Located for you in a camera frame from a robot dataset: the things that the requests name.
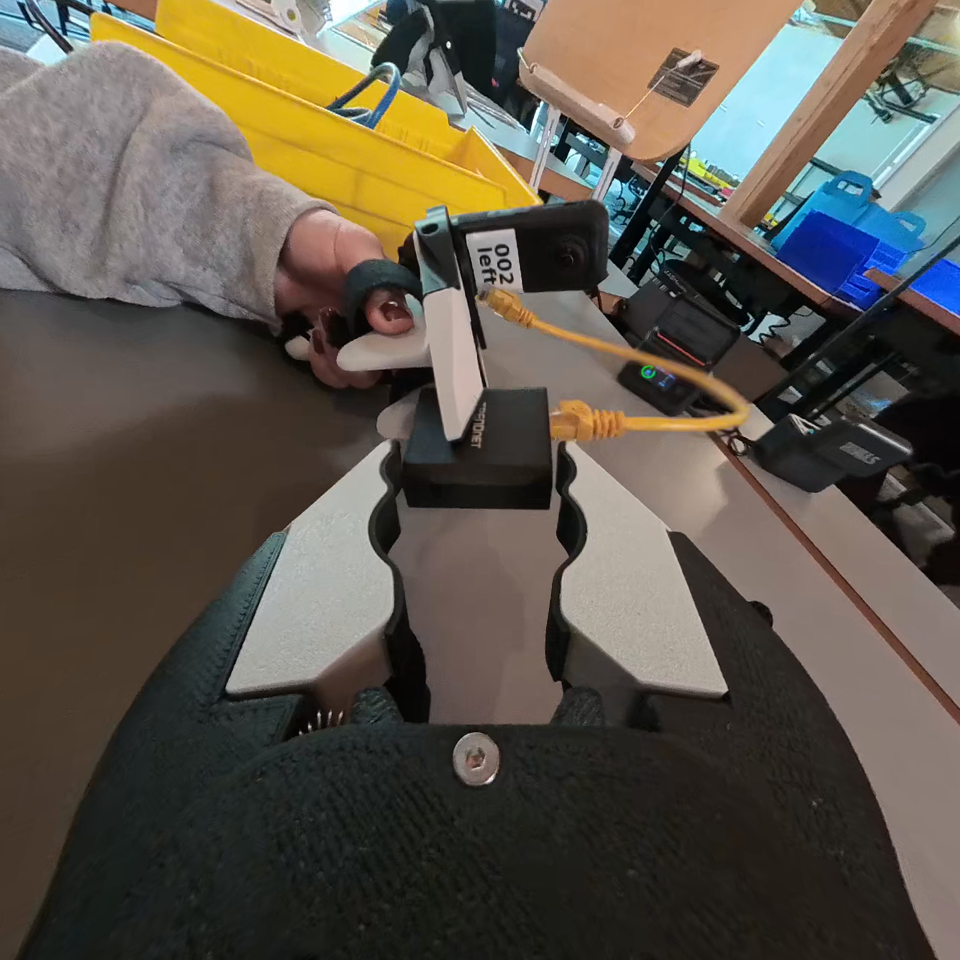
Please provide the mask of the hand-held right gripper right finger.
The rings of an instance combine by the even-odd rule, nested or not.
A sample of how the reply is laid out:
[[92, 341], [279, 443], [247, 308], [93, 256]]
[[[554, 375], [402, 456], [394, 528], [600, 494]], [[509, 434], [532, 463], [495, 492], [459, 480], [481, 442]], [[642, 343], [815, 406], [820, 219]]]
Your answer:
[[594, 690], [723, 698], [729, 690], [671, 529], [574, 442], [558, 446], [546, 666]]

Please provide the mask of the yellow plastic bin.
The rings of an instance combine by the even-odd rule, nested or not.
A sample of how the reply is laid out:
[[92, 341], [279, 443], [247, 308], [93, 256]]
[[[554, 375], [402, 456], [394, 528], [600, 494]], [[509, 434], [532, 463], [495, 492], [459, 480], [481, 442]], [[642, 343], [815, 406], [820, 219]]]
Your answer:
[[540, 203], [476, 128], [400, 91], [375, 129], [327, 105], [361, 79], [351, 66], [217, 2], [159, 2], [156, 32], [94, 13], [93, 42], [122, 42], [168, 66], [237, 126], [255, 162], [373, 232], [389, 256], [427, 210]]

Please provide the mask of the wooden chair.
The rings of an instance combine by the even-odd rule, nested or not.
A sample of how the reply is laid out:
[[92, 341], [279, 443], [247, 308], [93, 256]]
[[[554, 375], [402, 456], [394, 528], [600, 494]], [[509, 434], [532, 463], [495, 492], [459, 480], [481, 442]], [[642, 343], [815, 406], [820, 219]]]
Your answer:
[[548, 107], [538, 191], [562, 117], [606, 144], [594, 199], [621, 158], [682, 154], [795, 15], [797, 1], [551, 1], [518, 50], [519, 81]]

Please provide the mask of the black charger with display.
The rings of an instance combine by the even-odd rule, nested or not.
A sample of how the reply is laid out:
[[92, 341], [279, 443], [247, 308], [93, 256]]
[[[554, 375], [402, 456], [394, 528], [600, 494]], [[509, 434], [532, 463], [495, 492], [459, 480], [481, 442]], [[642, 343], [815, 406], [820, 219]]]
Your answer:
[[[609, 317], [634, 349], [711, 374], [741, 331], [702, 295], [657, 280], [622, 299]], [[652, 363], [627, 363], [617, 382], [668, 416], [685, 414], [704, 394], [688, 381]]]

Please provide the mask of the blue plastic bin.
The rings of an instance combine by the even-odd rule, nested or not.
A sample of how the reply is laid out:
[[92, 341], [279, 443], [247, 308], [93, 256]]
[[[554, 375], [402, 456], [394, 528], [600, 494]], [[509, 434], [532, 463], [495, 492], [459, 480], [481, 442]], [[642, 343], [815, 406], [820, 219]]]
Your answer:
[[919, 276], [903, 298], [943, 329], [959, 336], [959, 265], [940, 259]]
[[886, 210], [872, 191], [873, 181], [865, 174], [836, 174], [770, 242], [777, 260], [862, 310], [882, 296], [868, 271], [894, 275], [924, 247], [927, 228], [926, 219], [911, 210]]

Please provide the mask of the grey charging case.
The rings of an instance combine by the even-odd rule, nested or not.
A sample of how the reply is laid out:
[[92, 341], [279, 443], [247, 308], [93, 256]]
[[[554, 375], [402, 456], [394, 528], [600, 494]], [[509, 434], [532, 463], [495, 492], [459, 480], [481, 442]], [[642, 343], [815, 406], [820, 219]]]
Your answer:
[[751, 443], [748, 457], [766, 473], [818, 494], [845, 479], [885, 474], [913, 454], [907, 439], [870, 419], [841, 416], [822, 425], [787, 414]]

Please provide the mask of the black ethernet adapter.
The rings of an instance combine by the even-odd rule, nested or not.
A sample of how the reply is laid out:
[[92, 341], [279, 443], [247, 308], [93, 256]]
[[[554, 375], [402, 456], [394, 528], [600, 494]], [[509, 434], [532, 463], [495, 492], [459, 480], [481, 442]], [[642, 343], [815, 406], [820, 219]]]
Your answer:
[[484, 390], [457, 440], [445, 437], [436, 390], [420, 391], [401, 465], [409, 508], [545, 511], [553, 478], [546, 389]]

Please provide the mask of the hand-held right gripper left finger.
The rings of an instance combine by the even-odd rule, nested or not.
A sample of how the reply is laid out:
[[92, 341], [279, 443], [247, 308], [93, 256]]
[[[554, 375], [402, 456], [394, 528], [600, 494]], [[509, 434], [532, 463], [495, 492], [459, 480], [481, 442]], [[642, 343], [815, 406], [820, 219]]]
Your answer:
[[295, 694], [308, 722], [347, 722], [356, 696], [388, 690], [426, 722], [426, 657], [390, 557], [401, 534], [402, 456], [381, 442], [282, 535], [225, 684], [232, 700]]

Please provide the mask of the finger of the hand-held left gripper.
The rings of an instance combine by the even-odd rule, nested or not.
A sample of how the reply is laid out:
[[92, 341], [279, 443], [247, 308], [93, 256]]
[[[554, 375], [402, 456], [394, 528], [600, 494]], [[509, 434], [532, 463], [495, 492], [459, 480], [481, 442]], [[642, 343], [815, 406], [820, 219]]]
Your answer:
[[485, 390], [464, 292], [446, 288], [423, 299], [426, 340], [444, 437], [459, 442]]

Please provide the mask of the wooden beam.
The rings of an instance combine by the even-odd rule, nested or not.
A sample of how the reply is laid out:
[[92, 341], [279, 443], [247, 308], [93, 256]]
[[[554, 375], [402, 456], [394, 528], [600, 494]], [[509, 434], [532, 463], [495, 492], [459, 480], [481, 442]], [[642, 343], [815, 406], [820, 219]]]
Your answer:
[[872, 1], [734, 190], [722, 222], [751, 229], [814, 158], [882, 70], [944, 2]]

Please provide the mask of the person's left forearm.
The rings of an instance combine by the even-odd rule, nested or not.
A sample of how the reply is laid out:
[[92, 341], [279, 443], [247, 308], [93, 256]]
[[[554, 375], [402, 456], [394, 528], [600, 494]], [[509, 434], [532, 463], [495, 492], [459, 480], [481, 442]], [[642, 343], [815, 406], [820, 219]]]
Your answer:
[[1, 55], [1, 286], [204, 307], [277, 328], [294, 222], [328, 210], [255, 162], [234, 122], [156, 58], [94, 42]]

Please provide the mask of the person's left hand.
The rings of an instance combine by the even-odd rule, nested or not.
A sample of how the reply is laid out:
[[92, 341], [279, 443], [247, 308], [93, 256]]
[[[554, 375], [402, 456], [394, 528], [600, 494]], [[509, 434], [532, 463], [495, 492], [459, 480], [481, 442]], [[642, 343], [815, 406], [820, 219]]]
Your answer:
[[381, 378], [377, 371], [338, 366], [329, 326], [335, 314], [344, 314], [347, 274], [362, 263], [386, 258], [375, 234], [329, 210], [302, 214], [287, 233], [274, 275], [275, 312], [280, 317], [299, 314], [309, 323], [303, 358], [328, 388], [366, 390]]

